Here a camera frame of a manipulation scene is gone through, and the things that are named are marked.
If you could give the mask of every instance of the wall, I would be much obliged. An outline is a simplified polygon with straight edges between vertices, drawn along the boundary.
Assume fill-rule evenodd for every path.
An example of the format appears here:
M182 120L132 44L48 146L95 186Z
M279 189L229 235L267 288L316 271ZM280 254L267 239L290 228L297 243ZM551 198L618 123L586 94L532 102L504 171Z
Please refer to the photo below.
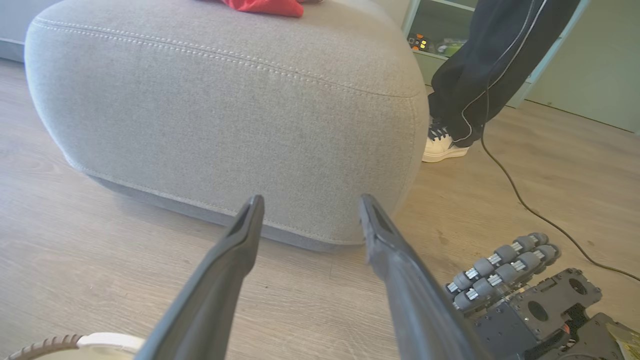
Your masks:
M640 132L638 19L638 0L591 0L527 99Z
M0 58L23 61L24 36L31 20L60 0L0 0Z
M373 0L382 6L398 26L402 26L410 0Z

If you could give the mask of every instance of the white object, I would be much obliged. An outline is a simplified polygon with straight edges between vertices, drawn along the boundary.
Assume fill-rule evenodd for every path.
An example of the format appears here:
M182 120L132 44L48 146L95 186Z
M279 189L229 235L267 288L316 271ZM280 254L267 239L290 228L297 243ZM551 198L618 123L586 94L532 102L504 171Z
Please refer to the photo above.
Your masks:
M114 332L96 332L83 336L77 349L52 352L38 360L133 360L144 340Z
M468 147L457 147L453 145L451 136L446 135L434 140L428 138L424 148L422 161L425 163L437 163L447 158L459 158L466 155Z

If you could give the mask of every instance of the baseboard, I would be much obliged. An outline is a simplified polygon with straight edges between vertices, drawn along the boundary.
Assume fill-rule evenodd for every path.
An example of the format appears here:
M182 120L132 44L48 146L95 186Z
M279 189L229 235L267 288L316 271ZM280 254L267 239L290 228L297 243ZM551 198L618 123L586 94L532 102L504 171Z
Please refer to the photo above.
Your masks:
M0 38L0 58L24 63L24 42Z

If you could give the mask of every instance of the person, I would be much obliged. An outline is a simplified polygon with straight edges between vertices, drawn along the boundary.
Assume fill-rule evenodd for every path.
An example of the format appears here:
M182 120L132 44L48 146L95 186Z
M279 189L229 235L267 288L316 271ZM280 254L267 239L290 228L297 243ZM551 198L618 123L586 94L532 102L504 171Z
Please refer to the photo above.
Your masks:
M467 42L433 75L422 160L464 156L569 23L580 0L479 0Z

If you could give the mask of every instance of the red cloth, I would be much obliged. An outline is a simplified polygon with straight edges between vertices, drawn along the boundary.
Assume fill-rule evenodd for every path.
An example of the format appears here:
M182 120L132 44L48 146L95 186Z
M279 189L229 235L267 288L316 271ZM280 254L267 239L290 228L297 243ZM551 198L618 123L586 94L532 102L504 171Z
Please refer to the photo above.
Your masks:
M304 12L297 0L222 0L241 12L272 13L274 15L301 17Z

